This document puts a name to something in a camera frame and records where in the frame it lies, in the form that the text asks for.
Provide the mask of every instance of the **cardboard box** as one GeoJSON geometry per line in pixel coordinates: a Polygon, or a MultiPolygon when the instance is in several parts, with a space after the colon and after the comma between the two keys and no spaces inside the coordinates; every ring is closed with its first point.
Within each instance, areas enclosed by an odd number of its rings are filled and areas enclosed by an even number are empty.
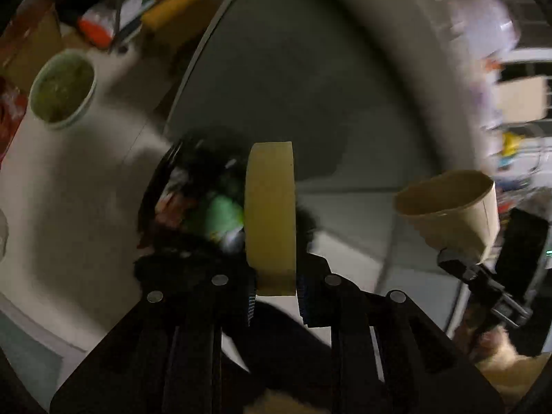
{"type": "Polygon", "coordinates": [[[42,66],[63,50],[53,3],[23,3],[0,37],[0,73],[25,93],[42,66]]]}
{"type": "Polygon", "coordinates": [[[546,117],[546,76],[531,76],[494,86],[504,123],[528,123],[546,117]]]}

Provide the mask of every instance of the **tan fabric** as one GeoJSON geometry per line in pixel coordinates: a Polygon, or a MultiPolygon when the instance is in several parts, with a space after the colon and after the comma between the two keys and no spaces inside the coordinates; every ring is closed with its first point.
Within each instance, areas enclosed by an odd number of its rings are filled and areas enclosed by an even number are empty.
{"type": "Polygon", "coordinates": [[[326,414],[329,411],[303,405],[289,395],[267,390],[253,405],[244,409],[244,414],[326,414]]]}
{"type": "Polygon", "coordinates": [[[529,391],[550,358],[550,353],[523,356],[517,353],[508,333],[499,327],[501,340],[494,353],[476,366],[512,407],[529,391]]]}
{"type": "Polygon", "coordinates": [[[295,295],[295,180],[291,142],[255,143],[245,178],[245,250],[257,294],[295,295]]]}

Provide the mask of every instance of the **green bowl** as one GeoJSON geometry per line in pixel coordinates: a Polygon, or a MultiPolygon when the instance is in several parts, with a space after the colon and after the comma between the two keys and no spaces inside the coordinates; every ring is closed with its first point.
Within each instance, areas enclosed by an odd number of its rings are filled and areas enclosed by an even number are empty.
{"type": "Polygon", "coordinates": [[[39,71],[29,93],[30,108],[47,126],[59,129],[79,119],[96,87],[96,70],[81,51],[66,49],[39,71]]]}

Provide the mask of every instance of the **masking tape roll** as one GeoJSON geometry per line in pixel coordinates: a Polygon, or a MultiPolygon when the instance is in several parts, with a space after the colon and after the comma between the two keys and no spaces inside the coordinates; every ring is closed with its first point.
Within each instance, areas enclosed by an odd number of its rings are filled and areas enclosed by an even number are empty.
{"type": "Polygon", "coordinates": [[[245,244],[261,296],[295,295],[295,178],[291,142],[254,144],[245,180],[245,244]]]}

